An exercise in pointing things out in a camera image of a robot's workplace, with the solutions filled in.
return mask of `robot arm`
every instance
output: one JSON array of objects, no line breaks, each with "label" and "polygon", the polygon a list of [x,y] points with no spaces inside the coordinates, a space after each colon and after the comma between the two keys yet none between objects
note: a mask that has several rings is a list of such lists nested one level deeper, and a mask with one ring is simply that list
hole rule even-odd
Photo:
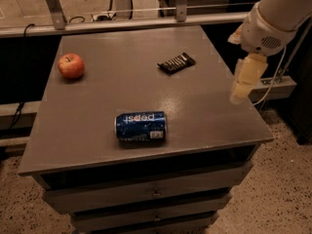
[{"label": "robot arm", "polygon": [[266,58],[283,50],[299,27],[312,16],[312,0],[260,0],[229,42],[249,55],[238,61],[231,95],[239,103],[252,91],[267,68]]}]

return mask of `pepsi can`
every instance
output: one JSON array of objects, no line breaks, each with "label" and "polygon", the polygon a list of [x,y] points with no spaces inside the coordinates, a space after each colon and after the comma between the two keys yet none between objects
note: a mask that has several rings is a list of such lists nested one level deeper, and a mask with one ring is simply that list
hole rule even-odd
[{"label": "pepsi can", "polygon": [[115,119],[117,138],[124,141],[147,141],[166,136],[166,116],[163,111],[124,113]]}]

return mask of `speckled floor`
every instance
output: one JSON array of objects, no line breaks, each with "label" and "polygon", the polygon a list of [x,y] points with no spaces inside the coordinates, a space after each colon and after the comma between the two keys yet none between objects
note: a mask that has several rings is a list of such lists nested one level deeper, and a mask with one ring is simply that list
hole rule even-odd
[{"label": "speckled floor", "polygon": [[[312,233],[312,145],[299,146],[275,110],[262,116],[275,140],[257,150],[252,171],[232,189],[233,198],[206,234]],[[72,233],[69,216],[44,203],[32,178],[17,175],[19,163],[20,157],[1,161],[0,233]]]}]

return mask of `drawer handle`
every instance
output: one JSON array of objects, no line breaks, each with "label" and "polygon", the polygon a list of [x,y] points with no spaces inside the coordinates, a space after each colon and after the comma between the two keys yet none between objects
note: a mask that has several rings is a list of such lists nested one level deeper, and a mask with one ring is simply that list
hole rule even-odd
[{"label": "drawer handle", "polygon": [[157,188],[154,189],[153,198],[158,198],[162,196],[162,193],[158,191]]},{"label": "drawer handle", "polygon": [[159,222],[162,218],[160,218],[159,216],[155,215],[155,218],[154,218],[154,222]]}]

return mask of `red apple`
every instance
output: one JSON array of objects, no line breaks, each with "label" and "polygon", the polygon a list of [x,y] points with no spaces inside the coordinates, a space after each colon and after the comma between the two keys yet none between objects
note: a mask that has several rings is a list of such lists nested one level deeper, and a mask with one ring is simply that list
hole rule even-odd
[{"label": "red apple", "polygon": [[59,59],[58,70],[67,79],[77,79],[84,74],[85,63],[78,55],[69,53]]}]

